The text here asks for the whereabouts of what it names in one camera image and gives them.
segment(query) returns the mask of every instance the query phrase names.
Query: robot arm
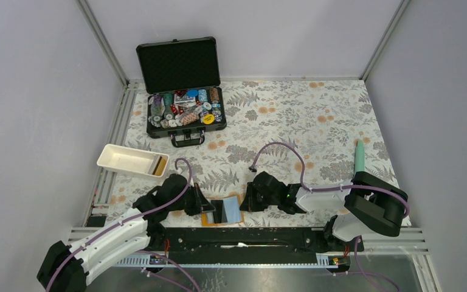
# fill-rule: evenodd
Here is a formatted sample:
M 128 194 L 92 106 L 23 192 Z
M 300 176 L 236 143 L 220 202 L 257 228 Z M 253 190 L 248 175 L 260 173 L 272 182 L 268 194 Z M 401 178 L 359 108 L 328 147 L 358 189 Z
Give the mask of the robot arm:
M 288 214 L 307 213 L 318 209 L 337 212 L 325 226 L 327 240 L 332 237 L 349 242 L 359 235 L 379 233 L 389 237 L 400 234 L 404 205 L 385 193 L 364 189 L 347 189 L 348 186 L 372 186 L 391 191 L 407 201 L 402 190 L 367 173 L 357 172 L 351 181 L 335 186 L 322 186 L 325 191 L 310 192 L 300 184 L 276 180 L 266 172 L 259 173 L 247 184 L 246 197 L 240 210 L 259 212 L 269 205 L 276 205 Z
M 62 241 L 55 243 L 47 252 L 36 278 L 46 288 L 63 260 L 74 251 L 82 248 L 67 262 L 55 278 L 50 292 L 84 291 L 97 276 L 110 266 L 115 265 L 128 255 L 152 245 L 155 243 L 152 241 L 157 241 L 157 238 L 162 238 L 164 228 L 160 222 L 166 219 L 170 211 L 185 210 L 187 215 L 192 216 L 215 210 L 205 199 L 198 185 L 194 184 L 174 204 L 152 214 L 141 216 L 144 212 L 176 198 L 186 184 L 187 180 L 183 176 L 171 175 L 161 186 L 153 188 L 146 195 L 140 197 L 118 219 L 102 227 L 91 236 L 67 246 Z M 137 218 L 126 221 L 127 218 L 135 216 Z

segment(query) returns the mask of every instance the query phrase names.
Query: white plastic tray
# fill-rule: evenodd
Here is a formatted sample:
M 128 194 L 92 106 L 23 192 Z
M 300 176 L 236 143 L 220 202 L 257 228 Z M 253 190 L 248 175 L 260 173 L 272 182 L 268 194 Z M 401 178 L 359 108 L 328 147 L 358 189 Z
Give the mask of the white plastic tray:
M 166 163 L 160 175 L 150 174 L 153 161 L 157 155 L 165 159 Z M 106 170 L 126 175 L 138 176 L 141 178 L 161 179 L 165 176 L 165 170 L 169 163 L 169 155 L 151 151 L 133 149 L 113 144 L 107 144 L 99 159 L 97 165 Z

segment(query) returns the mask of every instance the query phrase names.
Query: table surface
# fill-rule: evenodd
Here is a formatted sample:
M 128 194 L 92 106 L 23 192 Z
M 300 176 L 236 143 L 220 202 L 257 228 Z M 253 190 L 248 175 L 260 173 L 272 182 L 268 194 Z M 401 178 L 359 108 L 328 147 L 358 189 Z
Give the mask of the table surface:
M 365 145 L 367 172 L 398 186 L 375 113 L 363 81 L 222 82 L 227 128 L 206 133 L 199 146 L 175 148 L 170 139 L 146 134 L 148 94 L 139 87 L 124 146 L 170 155 L 167 173 L 176 172 L 174 160 L 186 158 L 205 197 L 239 195 L 244 199 L 248 170 L 268 142 L 291 144 L 305 159 L 306 184 L 332 184 L 353 177 L 355 144 Z M 257 162 L 286 184 L 299 183 L 301 163 L 287 148 L 272 146 Z M 118 174 L 112 189 L 107 222 L 123 214 L 157 182 Z M 264 212 L 244 212 L 244 222 L 228 227 L 323 226 L 334 210 L 288 215 L 271 206 Z M 405 218 L 403 226 L 410 226 Z M 200 227 L 199 215 L 170 212 L 165 227 Z

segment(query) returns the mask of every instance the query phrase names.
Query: white wall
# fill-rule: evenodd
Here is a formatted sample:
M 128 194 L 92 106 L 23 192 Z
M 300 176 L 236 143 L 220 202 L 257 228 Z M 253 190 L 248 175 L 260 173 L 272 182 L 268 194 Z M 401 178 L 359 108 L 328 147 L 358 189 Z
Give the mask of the white wall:
M 89 0 L 126 75 L 141 43 L 213 36 L 222 77 L 357 77 L 400 0 Z
M 0 1 L 0 291 L 42 291 L 81 224 L 121 85 L 74 1 Z
M 467 291 L 467 1 L 412 1 L 367 86 L 443 291 Z

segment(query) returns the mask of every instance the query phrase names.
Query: poker chip set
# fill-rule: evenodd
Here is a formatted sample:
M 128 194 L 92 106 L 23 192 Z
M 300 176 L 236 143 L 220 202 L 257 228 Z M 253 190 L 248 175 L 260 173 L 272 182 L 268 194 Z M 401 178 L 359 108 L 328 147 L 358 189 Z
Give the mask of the poker chip set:
M 137 46 L 148 98 L 147 133 L 175 147 L 199 145 L 205 131 L 226 128 L 213 37 Z M 198 133 L 199 138 L 191 135 Z
M 155 94 L 150 96 L 148 104 L 148 122 L 156 128 L 176 128 L 197 120 L 210 125 L 223 120 L 217 88 L 178 90 L 174 95 Z

